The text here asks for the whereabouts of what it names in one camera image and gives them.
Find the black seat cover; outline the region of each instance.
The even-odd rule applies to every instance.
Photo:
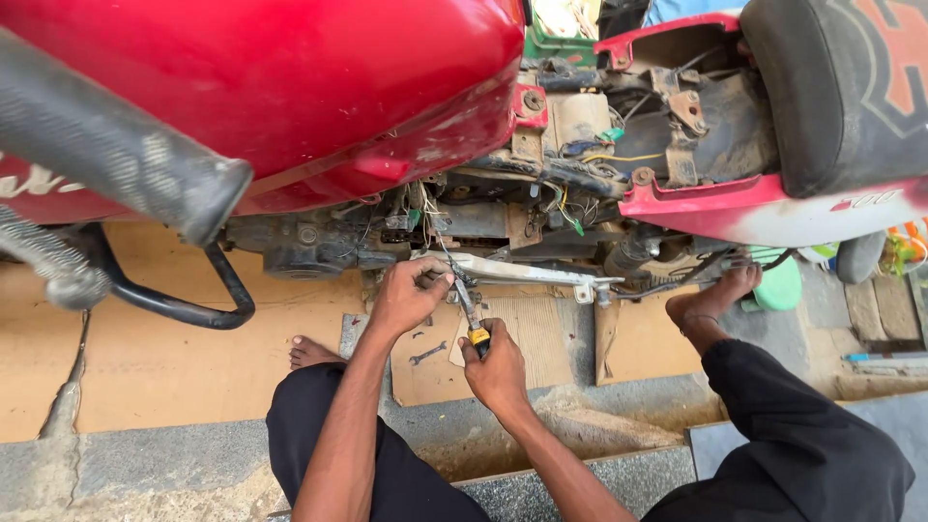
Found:
[[[928,173],[928,0],[752,0],[741,27],[790,196]]]

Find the red fuel tank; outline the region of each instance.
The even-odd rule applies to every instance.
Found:
[[[9,30],[220,154],[237,214],[357,199],[502,145],[521,0],[31,0]],[[0,203],[38,223],[133,215],[11,156]]]

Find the cardboard sheet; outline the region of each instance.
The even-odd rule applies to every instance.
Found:
[[[700,372],[699,354],[673,321],[664,304],[674,295],[699,292],[686,286],[596,309],[596,385]]]
[[[542,289],[537,289],[540,294],[529,294],[511,287],[509,293],[517,296],[485,297],[483,306],[478,306],[481,318],[499,317],[506,322],[509,334],[525,357],[529,389],[574,381],[554,297],[544,294],[546,291]],[[496,287],[493,294],[506,291]],[[460,306],[442,305],[432,319],[431,327],[422,325],[404,335],[391,354],[393,398],[403,406],[473,397],[464,369],[458,366],[463,359],[457,340],[467,329]],[[447,352],[442,350],[418,366],[409,361],[442,343]],[[458,359],[458,364],[451,359]]]
[[[0,443],[39,435],[81,342],[81,314],[49,305],[44,287],[30,267],[0,263]]]
[[[205,255],[162,227],[108,226],[130,279],[212,307],[231,299]],[[337,353],[342,314],[364,313],[360,279],[278,281],[257,254],[227,254],[257,305],[241,328],[188,326],[107,298],[96,307],[85,349],[79,432],[257,419],[290,371],[290,338],[303,334]]]

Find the spanner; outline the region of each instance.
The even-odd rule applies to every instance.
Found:
[[[432,348],[431,350],[425,352],[424,354],[410,357],[409,362],[411,362],[413,366],[419,366],[419,363],[422,362],[423,359],[427,358],[430,355],[434,355],[446,348],[448,348],[447,342],[442,341],[440,345],[436,346],[435,348]]]

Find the yellow screwdriver handle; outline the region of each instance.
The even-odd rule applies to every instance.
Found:
[[[467,337],[470,339],[470,343],[473,347],[477,349],[477,355],[480,356],[480,359],[483,359],[483,356],[485,356],[486,352],[490,349],[490,332],[485,328],[468,330]]]

